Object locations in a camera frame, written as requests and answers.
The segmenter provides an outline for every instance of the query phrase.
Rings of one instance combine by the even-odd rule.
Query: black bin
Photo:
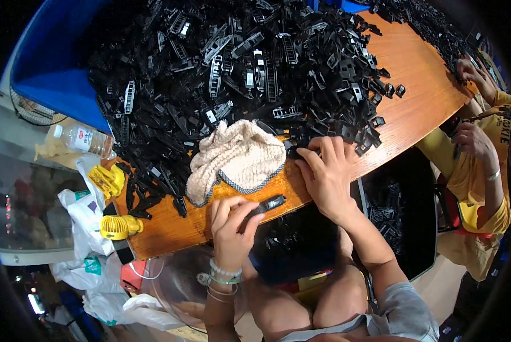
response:
[[[437,213],[435,178],[430,162],[417,148],[410,148],[362,177],[366,196],[375,182],[393,179],[402,194],[402,253],[398,264],[409,281],[428,271],[436,260]]]
[[[365,213],[365,201],[361,200],[364,195],[359,188],[360,184],[360,181],[351,183],[351,196]],[[291,252],[276,253],[276,250],[271,252],[265,248],[264,240],[272,237],[271,231],[283,224],[284,220],[289,223],[288,229],[299,232],[299,241],[288,243]],[[281,218],[261,224],[254,240],[250,260],[258,270],[259,276],[269,285],[294,282],[335,266],[337,225],[322,215],[313,202]]]

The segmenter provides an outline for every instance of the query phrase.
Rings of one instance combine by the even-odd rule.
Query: pile of black plastic parts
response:
[[[402,194],[400,184],[377,182],[366,193],[368,218],[396,255],[402,254]]]
[[[222,120],[257,119],[288,136],[293,157],[315,136],[342,136],[362,156],[381,144],[382,97],[405,92],[366,48],[379,29],[324,2],[315,12],[300,0],[149,0],[125,23],[87,64],[115,151],[136,168],[136,217],[166,195],[186,216],[190,158]]]
[[[480,56],[477,49],[473,49],[462,37],[455,25],[447,19],[445,14],[425,0],[351,0],[352,2],[369,5],[371,13],[377,13],[386,21],[393,23],[407,23],[411,28],[437,50],[445,61],[457,81],[460,79],[457,72],[457,59],[469,54],[473,58]]]

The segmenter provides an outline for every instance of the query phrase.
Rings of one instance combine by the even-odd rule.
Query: woman's left hand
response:
[[[496,153],[491,139],[474,124],[463,123],[457,128],[452,143],[458,144],[460,152],[466,152],[480,160],[486,160]]]
[[[255,231],[265,214],[253,216],[247,222],[244,233],[239,233],[238,229],[250,211],[258,206],[259,202],[251,202],[240,196],[216,200],[211,204],[214,257],[220,269],[236,272],[248,257],[254,245]]]

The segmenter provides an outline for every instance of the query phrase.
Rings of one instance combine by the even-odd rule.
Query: person in yellow shirt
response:
[[[461,78],[478,86],[492,108],[459,125],[452,139],[437,128],[415,146],[441,171],[460,202],[483,206],[477,228],[492,233],[490,239],[451,231],[440,234],[437,244],[438,253],[465,265],[474,279],[482,281],[511,223],[511,95],[496,90],[468,59],[458,60],[457,70]]]

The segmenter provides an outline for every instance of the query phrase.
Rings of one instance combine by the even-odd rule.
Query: white cable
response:
[[[154,280],[154,279],[158,278],[160,276],[160,274],[162,273],[162,270],[164,269],[164,262],[162,262],[162,267],[160,268],[160,272],[158,272],[158,274],[155,277],[144,277],[141,274],[136,272],[136,269],[134,268],[134,265],[132,265],[132,263],[129,263],[129,265],[130,265],[130,268],[132,269],[132,271],[134,271],[134,273],[136,274],[136,276],[143,278],[143,279],[147,279],[147,280]]]

